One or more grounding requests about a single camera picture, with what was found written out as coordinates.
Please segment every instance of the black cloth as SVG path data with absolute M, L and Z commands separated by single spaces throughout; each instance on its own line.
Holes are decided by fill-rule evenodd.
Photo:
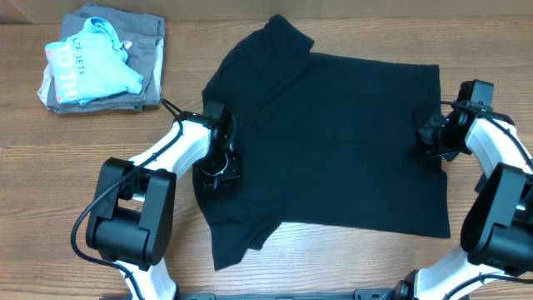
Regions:
M 413 112 L 441 100 L 439 68 L 310 53 L 281 16 L 239 42 L 202 96 L 237 120 L 242 182 L 195 194 L 215 269 L 260 249 L 281 222 L 448 238 L 446 174 Z

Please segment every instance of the wooden table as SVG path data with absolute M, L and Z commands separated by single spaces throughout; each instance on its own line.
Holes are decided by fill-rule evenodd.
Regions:
M 263 24 L 169 23 L 164 97 L 184 110 L 201 112 L 201 90 L 221 60 Z M 313 51 L 441 65 L 443 100 L 452 100 L 465 80 L 495 83 L 495 110 L 509 114 L 521 141 L 533 148 L 533 17 L 358 18 L 294 24 L 315 39 Z M 56 40 L 59 29 L 0 27 L 0 299 L 97 299 L 126 293 L 116 270 L 76 257 L 69 245 L 70 230 L 92 200 L 102 163 L 111 156 L 129 158 L 143 152 L 171 122 L 164 109 L 68 116 L 47 112 L 36 92 L 46 65 L 43 45 Z M 169 272 L 184 293 L 393 287 L 412 269 L 438 261 L 459 241 L 481 169 L 466 155 L 444 166 L 451 239 L 287 223 L 261 251 L 249 251 L 241 263 L 220 272 L 213 271 L 210 231 L 188 173 L 177 186 L 166 255 Z M 78 243 L 85 246 L 82 235 Z M 491 283 L 473 298 L 530 299 L 531 293 L 533 287 Z

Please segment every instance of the folded gray clothing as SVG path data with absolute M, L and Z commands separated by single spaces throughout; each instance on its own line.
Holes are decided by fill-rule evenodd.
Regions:
M 60 39 L 78 33 L 87 18 L 100 17 L 115 28 L 121 41 L 131 41 L 127 49 L 127 65 L 143 75 L 140 94 L 122 92 L 102 97 L 86 105 L 57 103 L 54 82 L 48 89 L 47 107 L 55 113 L 84 113 L 103 109 L 142 110 L 145 105 L 158 105 L 161 99 L 162 47 L 164 18 L 148 14 L 121 12 L 114 8 L 86 4 L 74 13 L 63 16 Z

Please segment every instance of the light blue cloth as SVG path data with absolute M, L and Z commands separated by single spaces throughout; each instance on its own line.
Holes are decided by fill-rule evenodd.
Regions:
M 85 105 L 95 98 L 142 90 L 142 75 L 126 65 L 124 43 L 105 19 L 91 17 L 82 31 L 44 49 L 59 103 Z

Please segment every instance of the robotic arm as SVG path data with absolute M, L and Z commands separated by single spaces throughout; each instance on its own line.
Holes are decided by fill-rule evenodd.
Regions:
M 203 115 L 182 113 L 171 131 L 143 154 L 129 161 L 110 158 L 104 163 L 95 198 L 182 133 L 157 160 L 92 210 L 87 245 L 97 249 L 102 259 L 126 267 L 144 299 L 461 299 L 495 279 L 487 274 L 517 277 L 533 270 L 533 163 L 516 137 L 514 123 L 492 112 L 493 89 L 488 82 L 464 82 L 457 101 L 444 102 L 454 110 L 446 117 L 433 113 L 418 130 L 428 155 L 451 161 L 459 153 L 474 153 L 484 174 L 476 186 L 479 197 L 461 230 L 461 245 L 434 266 L 411 272 L 394 289 L 358 289 L 349 294 L 180 295 L 163 258 L 172 232 L 176 181 L 190 167 L 202 174 L 202 188 L 228 188 L 241 176 L 240 159 L 232 151 L 235 120 L 216 102 L 207 103 Z M 119 198 L 144 201 L 142 212 L 118 206 Z M 122 275 L 132 292 L 130 299 L 138 299 L 130 274 Z

